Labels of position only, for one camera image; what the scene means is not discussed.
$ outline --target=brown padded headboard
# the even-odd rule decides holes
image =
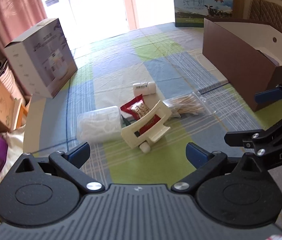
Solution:
[[[282,6],[276,3],[261,0],[252,0],[250,5],[249,19],[269,22],[273,27],[282,32]]]

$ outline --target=barcode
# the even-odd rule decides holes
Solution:
[[[137,86],[136,89],[146,88],[146,87],[148,87],[148,85]]]

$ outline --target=red snack package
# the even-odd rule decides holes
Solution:
[[[136,120],[139,120],[141,117],[145,116],[147,113],[150,112],[150,108],[144,103],[142,95],[133,98],[130,102],[121,106],[120,109],[123,112],[131,114]],[[158,121],[160,121],[160,119],[161,118],[155,114],[145,126],[140,128],[140,134],[143,134],[148,131],[152,126],[154,126]]]

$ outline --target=bottle cap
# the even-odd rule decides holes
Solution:
[[[157,92],[157,87],[154,81],[148,82],[149,94],[155,94]]]
[[[147,142],[141,143],[139,148],[143,153],[148,153],[151,151],[151,147]]]

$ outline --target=checkered tablecloth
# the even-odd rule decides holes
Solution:
[[[169,186],[195,168],[185,146],[195,142],[208,151],[241,156],[229,147],[227,131],[267,129],[282,118],[282,100],[253,113],[226,78],[202,55],[203,28],[176,28],[174,23],[138,29],[73,51],[77,73],[54,99],[31,103],[24,151],[47,156],[67,151],[76,139],[78,114],[121,106],[133,98],[132,84],[155,81],[161,99],[199,90],[216,113],[168,121],[168,134],[149,154],[123,141],[91,145],[91,157],[81,168],[105,186],[110,183]],[[282,189],[282,167],[272,171]],[[278,224],[282,226],[282,213]]]

